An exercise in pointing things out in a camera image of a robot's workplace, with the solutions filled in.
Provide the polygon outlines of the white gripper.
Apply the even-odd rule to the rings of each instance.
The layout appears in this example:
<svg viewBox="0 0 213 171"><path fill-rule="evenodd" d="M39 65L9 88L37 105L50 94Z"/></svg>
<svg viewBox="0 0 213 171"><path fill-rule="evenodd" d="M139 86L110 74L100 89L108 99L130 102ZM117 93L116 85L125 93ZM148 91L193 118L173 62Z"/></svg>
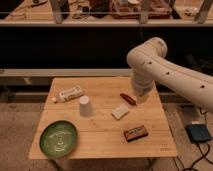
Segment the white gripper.
<svg viewBox="0 0 213 171"><path fill-rule="evenodd" d="M140 85L140 84L133 84L133 92L135 96L143 97L149 94L149 92L152 90L152 85Z"/></svg>

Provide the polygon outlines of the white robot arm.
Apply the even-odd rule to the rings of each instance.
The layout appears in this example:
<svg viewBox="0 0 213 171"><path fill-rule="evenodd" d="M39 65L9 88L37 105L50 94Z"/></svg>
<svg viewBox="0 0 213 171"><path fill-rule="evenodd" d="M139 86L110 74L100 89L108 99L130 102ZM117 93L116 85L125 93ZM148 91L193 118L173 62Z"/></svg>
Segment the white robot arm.
<svg viewBox="0 0 213 171"><path fill-rule="evenodd" d="M127 54L134 93L148 95L157 81L213 114L213 76L169 62L167 51L165 41L153 37Z"/></svg>

